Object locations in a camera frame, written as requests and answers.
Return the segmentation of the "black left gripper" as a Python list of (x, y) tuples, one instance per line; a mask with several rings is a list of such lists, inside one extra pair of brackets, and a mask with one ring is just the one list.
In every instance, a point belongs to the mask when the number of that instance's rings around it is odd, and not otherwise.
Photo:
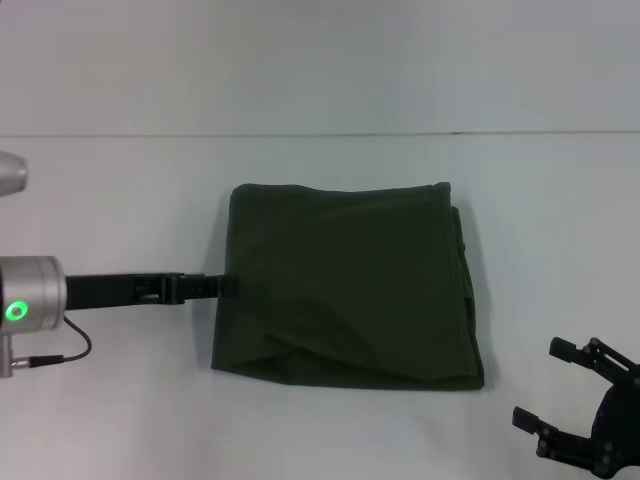
[(239, 282), (220, 275), (136, 273), (66, 277), (66, 310), (176, 305), (188, 300), (237, 298)]

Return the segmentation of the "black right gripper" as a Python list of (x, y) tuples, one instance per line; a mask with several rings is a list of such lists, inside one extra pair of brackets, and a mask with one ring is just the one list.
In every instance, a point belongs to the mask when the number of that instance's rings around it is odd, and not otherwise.
[(638, 466), (639, 365), (598, 338), (592, 338), (578, 348), (571, 342), (554, 337), (549, 354), (594, 371), (612, 386), (598, 407), (590, 438), (561, 431), (516, 406), (512, 424), (538, 436), (536, 455), (591, 470), (595, 476), (615, 476), (623, 468)]

